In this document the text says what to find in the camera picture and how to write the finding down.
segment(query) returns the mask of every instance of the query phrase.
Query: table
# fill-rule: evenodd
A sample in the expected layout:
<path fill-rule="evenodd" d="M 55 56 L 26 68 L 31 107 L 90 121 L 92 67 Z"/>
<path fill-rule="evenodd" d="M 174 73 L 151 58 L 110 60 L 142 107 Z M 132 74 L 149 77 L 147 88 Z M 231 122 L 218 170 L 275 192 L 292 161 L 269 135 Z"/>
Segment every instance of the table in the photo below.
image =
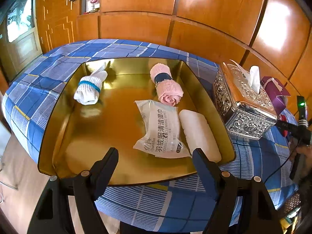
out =
<path fill-rule="evenodd" d="M 187 63 L 211 94 L 218 65 L 174 48 L 132 40 L 100 39 L 75 42 L 51 50 L 37 58 L 5 93 L 2 110 L 12 131 L 31 158 L 38 162 L 47 121 L 70 76 L 86 61 L 100 58 L 157 57 Z M 294 116 L 284 110 L 288 121 Z M 266 179 L 289 156 L 287 141 L 276 127 L 258 141 L 231 137 L 236 159 L 222 170 L 234 176 Z M 296 189 L 289 179 L 287 162 L 266 183 L 275 207 Z M 215 201 L 205 194 L 197 174 L 160 184 L 108 187 L 96 201 L 98 210 L 128 224 L 162 232 L 201 231 L 211 216 Z M 236 201 L 231 224 L 238 221 L 241 198 Z"/>

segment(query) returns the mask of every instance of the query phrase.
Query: silver tissue box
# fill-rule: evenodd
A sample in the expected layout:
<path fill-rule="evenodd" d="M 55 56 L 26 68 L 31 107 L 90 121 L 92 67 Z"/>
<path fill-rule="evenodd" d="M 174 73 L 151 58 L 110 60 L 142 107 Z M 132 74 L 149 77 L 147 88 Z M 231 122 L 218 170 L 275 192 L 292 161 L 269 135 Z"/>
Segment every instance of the silver tissue box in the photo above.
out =
<path fill-rule="evenodd" d="M 257 94 L 237 65 L 220 65 L 213 83 L 216 108 L 230 134 L 259 140 L 277 115 L 262 86 Z"/>

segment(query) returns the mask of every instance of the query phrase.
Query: wooden floor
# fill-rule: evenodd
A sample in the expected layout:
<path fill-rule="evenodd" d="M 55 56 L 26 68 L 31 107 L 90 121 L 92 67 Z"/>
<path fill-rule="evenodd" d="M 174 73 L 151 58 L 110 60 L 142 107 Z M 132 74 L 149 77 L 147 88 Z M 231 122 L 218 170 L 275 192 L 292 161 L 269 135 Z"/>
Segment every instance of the wooden floor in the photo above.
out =
<path fill-rule="evenodd" d="M 28 225 L 48 176 L 38 172 L 36 163 L 22 148 L 13 134 L 2 158 L 4 168 L 0 172 L 0 181 L 18 187 L 18 191 L 0 185 L 4 203 L 0 205 L 3 213 L 19 234 L 27 233 Z M 74 197 L 69 197 L 71 215 L 77 234 L 83 234 Z M 109 232 L 117 233 L 119 221 L 100 212 L 100 216 Z"/>

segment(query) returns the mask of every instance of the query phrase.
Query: bolt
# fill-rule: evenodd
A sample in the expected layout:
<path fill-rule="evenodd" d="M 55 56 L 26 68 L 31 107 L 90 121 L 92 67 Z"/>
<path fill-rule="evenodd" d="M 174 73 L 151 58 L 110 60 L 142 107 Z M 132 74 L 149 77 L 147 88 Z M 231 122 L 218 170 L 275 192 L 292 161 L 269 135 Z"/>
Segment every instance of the bolt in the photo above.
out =
<path fill-rule="evenodd" d="M 227 172 L 227 171 L 224 171 L 221 174 L 222 174 L 223 177 L 226 177 L 226 178 L 228 178 L 230 176 L 230 173 Z"/>
<path fill-rule="evenodd" d="M 50 181 L 56 181 L 56 180 L 57 180 L 57 176 L 54 175 L 50 177 Z"/>
<path fill-rule="evenodd" d="M 82 176 L 82 177 L 87 177 L 87 176 L 89 176 L 89 174 L 90 174 L 89 171 L 82 171 L 82 172 L 81 172 L 81 176 Z"/>
<path fill-rule="evenodd" d="M 254 180 L 255 180 L 256 182 L 260 182 L 260 181 L 261 181 L 261 178 L 260 178 L 259 176 L 254 176 Z"/>

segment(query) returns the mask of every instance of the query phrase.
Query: carved door panel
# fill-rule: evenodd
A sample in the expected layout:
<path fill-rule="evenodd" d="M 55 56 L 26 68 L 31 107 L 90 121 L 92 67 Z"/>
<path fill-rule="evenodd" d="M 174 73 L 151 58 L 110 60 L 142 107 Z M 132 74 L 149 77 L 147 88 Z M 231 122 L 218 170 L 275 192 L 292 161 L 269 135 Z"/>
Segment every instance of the carved door panel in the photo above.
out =
<path fill-rule="evenodd" d="M 36 12 L 43 53 L 75 41 L 80 0 L 36 0 Z"/>

